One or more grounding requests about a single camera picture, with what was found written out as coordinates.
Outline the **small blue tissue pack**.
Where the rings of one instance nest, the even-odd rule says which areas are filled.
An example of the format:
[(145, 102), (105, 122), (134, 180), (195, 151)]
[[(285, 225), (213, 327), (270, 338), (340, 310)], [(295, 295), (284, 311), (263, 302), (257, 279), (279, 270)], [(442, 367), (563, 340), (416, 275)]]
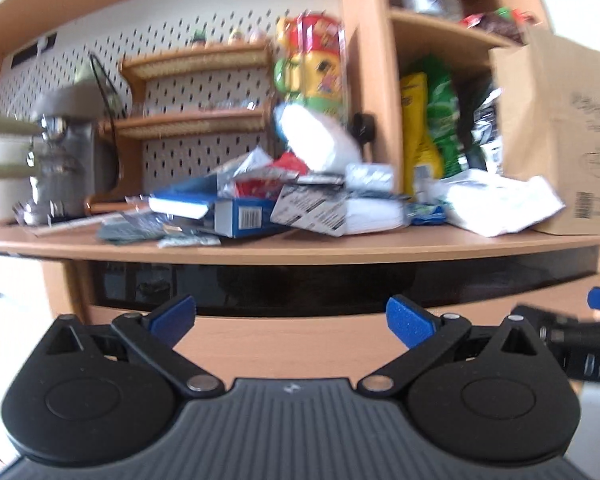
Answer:
[(446, 222), (442, 205), (409, 204), (407, 217), (411, 226), (442, 226)]

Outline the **square cotton pad pack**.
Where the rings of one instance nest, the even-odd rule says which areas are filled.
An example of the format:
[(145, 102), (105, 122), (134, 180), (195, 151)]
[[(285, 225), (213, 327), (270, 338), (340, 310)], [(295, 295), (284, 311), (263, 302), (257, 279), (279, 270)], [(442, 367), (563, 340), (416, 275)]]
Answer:
[(358, 235), (391, 231), (404, 226), (400, 200), (350, 197), (344, 202), (344, 234)]

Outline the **blue cardboard box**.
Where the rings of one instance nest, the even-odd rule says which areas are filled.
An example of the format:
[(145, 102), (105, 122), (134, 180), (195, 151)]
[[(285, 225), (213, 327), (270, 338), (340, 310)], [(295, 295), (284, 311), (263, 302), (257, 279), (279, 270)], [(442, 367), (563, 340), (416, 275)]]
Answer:
[(221, 197), (215, 174), (187, 179), (148, 196), (157, 214), (193, 222), (201, 231), (238, 240), (287, 231), (271, 216), (274, 200), (257, 197)]

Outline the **white wet wipes pack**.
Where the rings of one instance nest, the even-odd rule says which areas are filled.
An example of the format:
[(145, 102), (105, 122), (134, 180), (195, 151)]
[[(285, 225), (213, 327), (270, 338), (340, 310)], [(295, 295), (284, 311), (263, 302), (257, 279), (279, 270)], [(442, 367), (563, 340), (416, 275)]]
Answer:
[(566, 206), (543, 177), (521, 181), (480, 169), (427, 179), (422, 192), (443, 207), (449, 224), (484, 237), (519, 233)]

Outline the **clear cotton swab box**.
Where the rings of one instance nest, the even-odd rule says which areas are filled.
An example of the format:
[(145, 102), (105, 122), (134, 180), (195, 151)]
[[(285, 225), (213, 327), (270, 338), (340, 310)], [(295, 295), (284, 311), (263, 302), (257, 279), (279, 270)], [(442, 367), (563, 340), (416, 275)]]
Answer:
[(349, 164), (344, 173), (344, 185), (350, 191), (391, 193), (394, 171), (384, 164)]

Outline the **yellow snack bag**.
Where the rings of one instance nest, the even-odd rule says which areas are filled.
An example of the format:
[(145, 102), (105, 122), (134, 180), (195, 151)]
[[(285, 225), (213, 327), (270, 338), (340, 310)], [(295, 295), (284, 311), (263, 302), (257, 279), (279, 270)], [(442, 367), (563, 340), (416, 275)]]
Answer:
[(416, 181), (421, 178), (442, 178), (444, 165), (428, 132), (426, 74), (414, 73), (402, 77), (400, 91), (404, 192), (414, 196)]

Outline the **espresso coffee machine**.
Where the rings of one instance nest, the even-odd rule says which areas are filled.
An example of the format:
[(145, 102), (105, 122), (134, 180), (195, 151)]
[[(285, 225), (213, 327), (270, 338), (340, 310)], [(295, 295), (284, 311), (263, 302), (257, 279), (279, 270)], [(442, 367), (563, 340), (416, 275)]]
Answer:
[(107, 86), (96, 76), (40, 94), (31, 119), (42, 131), (32, 141), (31, 198), (14, 207), (23, 226), (50, 226), (85, 216), (85, 201), (117, 180), (114, 148), (98, 136), (110, 117)]

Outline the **lower wooden rattan shelf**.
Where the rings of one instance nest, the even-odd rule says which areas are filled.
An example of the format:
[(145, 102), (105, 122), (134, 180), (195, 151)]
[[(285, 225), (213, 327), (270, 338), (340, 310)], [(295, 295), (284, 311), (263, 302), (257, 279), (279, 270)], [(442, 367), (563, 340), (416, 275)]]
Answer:
[(92, 205), (122, 203), (128, 196), (208, 174), (262, 146), (274, 148), (272, 104), (250, 110), (200, 110), (104, 122), (100, 135), (116, 148), (116, 185), (90, 198)]

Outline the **wooden rattan shelf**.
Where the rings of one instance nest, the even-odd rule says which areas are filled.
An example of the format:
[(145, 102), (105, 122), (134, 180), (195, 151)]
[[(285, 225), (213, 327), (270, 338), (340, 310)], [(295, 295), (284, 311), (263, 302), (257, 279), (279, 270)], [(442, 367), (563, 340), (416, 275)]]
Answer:
[(253, 44), (238, 42), (185, 47), (124, 58), (119, 63), (119, 73), (129, 85), (132, 102), (136, 104), (145, 99), (148, 81), (214, 70), (270, 67), (273, 54), (268, 39)]
[(262, 146), (274, 148), (272, 104), (250, 110), (200, 110), (104, 122), (100, 135), (116, 148), (116, 185), (90, 198), (92, 205), (122, 203), (128, 196), (208, 174)]

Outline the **brown paper bag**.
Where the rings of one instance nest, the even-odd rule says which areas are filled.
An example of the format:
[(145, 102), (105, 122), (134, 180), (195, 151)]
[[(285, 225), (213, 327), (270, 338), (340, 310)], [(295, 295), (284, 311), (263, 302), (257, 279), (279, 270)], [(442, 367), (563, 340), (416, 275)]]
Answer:
[(565, 207), (538, 224), (553, 235), (600, 235), (600, 51), (540, 27), (518, 48), (494, 48), (503, 172), (541, 176)]

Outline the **round cotton pad pack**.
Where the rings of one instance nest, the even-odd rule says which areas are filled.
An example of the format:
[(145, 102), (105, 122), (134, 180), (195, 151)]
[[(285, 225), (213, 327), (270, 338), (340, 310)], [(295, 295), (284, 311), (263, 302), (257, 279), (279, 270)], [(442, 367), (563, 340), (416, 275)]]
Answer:
[(276, 105), (272, 118), (280, 140), (311, 171), (343, 174), (363, 162), (360, 147), (335, 118), (297, 103)]

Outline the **green snack bag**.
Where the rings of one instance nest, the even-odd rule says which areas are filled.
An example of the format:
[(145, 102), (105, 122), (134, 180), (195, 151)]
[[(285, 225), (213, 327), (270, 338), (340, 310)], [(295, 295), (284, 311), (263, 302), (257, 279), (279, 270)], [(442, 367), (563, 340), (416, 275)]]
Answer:
[(443, 175), (452, 177), (469, 168), (486, 170), (481, 148), (469, 136), (458, 135), (460, 100), (449, 70), (433, 55), (421, 58), (415, 68), (426, 76), (427, 129), (443, 162)]

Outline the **black shiny foil bag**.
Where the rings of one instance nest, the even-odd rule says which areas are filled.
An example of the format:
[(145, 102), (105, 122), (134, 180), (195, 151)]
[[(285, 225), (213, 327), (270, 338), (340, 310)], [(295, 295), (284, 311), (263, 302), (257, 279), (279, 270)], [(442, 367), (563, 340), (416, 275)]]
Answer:
[(502, 89), (491, 75), (483, 75), (464, 84), (458, 92), (460, 119), (457, 136), (471, 169), (491, 174), (503, 171), (503, 139), (498, 128), (498, 100)]

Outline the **green cartoon mug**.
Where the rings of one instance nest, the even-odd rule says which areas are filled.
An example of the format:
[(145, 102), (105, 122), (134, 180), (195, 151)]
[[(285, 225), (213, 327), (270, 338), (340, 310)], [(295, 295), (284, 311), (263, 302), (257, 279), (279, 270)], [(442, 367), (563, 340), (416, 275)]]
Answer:
[(314, 112), (338, 119), (340, 122), (344, 122), (346, 119), (346, 108), (344, 107), (343, 102), (339, 100), (307, 98), (306, 107), (310, 110), (314, 110)]

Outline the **upper wooden rattan shelf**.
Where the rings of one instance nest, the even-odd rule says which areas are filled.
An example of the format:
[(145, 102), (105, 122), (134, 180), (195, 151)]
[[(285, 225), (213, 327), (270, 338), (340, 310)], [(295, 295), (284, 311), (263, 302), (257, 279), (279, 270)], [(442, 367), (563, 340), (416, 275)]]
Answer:
[(214, 70), (270, 67), (273, 54), (268, 39), (253, 44), (238, 42), (185, 47), (124, 58), (119, 63), (119, 73), (129, 85), (132, 102), (136, 104), (145, 99), (148, 81)]

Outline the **yellow cartoon mug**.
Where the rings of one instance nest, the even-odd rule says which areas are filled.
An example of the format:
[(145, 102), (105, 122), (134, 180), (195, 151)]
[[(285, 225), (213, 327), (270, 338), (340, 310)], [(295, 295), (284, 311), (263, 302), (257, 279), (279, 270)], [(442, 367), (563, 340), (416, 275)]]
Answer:
[(274, 65), (276, 90), (287, 101), (306, 105), (343, 103), (340, 57), (331, 53), (299, 53)]

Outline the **red cartoon mug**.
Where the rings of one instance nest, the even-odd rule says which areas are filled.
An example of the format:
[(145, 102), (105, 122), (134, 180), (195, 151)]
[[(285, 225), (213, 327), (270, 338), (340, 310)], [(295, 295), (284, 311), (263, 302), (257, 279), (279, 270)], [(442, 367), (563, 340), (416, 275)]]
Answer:
[(289, 56), (313, 51), (340, 55), (340, 30), (340, 21), (317, 12), (287, 16), (276, 23), (277, 42)]

